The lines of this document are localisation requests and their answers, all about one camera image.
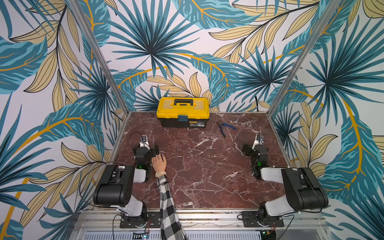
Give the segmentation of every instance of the blue pliers handle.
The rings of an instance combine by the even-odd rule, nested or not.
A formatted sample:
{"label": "blue pliers handle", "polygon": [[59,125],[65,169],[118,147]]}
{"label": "blue pliers handle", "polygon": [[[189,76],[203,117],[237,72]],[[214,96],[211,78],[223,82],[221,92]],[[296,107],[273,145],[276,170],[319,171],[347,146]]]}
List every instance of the blue pliers handle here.
{"label": "blue pliers handle", "polygon": [[220,121],[218,121],[217,124],[218,124],[218,126],[219,126],[219,128],[220,128],[221,134],[223,134],[224,137],[227,137],[227,136],[225,135],[225,133],[224,133],[224,131],[223,131],[223,126],[225,126],[225,127],[230,127],[230,128],[232,128],[232,129],[234,129],[234,130],[237,130],[237,129],[236,129],[235,127],[233,127],[232,125],[229,125],[229,124],[224,123],[224,122],[220,122]]}

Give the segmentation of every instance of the toolbox label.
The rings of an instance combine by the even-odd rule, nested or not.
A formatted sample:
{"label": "toolbox label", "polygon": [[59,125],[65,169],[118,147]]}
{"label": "toolbox label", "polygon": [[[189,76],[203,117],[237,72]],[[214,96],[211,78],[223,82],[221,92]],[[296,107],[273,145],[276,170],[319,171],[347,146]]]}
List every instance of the toolbox label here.
{"label": "toolbox label", "polygon": [[198,121],[198,122],[189,122],[190,127],[205,127],[206,122]]}

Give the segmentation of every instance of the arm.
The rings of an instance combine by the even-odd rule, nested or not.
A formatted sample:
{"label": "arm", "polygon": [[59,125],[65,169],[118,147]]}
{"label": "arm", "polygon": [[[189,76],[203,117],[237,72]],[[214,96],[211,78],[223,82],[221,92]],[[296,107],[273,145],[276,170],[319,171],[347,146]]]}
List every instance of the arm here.
{"label": "arm", "polygon": [[[152,158],[153,168],[156,172],[164,172],[167,166],[167,159],[157,155]],[[160,190],[160,227],[162,239],[187,240],[179,219],[176,214],[175,205],[168,180],[165,174],[158,178],[158,188]]]}

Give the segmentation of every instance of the tropical leaf wallpaper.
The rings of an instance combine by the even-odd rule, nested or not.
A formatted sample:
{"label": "tropical leaf wallpaper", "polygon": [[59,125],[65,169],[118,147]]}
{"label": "tropical leaf wallpaper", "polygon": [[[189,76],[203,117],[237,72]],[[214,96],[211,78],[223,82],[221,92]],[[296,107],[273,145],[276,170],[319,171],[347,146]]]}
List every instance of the tropical leaf wallpaper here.
{"label": "tropical leaf wallpaper", "polygon": [[292,165],[310,167],[326,191],[334,238],[384,239],[384,5],[350,4],[343,13],[341,2],[272,118]]}
{"label": "tropical leaf wallpaper", "polygon": [[[102,46],[107,4],[80,3]],[[0,9],[0,239],[68,239],[125,115],[64,0]]]}
{"label": "tropical leaf wallpaper", "polygon": [[[99,45],[130,111],[154,111],[165,95],[205,97],[211,111],[255,111],[257,98],[267,111],[328,2],[115,0],[95,36],[109,36]],[[323,42],[352,7],[341,6]]]}

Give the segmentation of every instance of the black and white checkered shirt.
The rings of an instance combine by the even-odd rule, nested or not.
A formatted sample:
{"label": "black and white checkered shirt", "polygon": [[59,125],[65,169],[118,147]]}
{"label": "black and white checkered shirt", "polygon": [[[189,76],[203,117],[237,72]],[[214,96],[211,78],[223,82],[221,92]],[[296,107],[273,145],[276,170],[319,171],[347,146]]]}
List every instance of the black and white checkered shirt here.
{"label": "black and white checkered shirt", "polygon": [[162,240],[188,240],[177,217],[166,176],[159,177],[157,184],[160,190],[160,228]]}

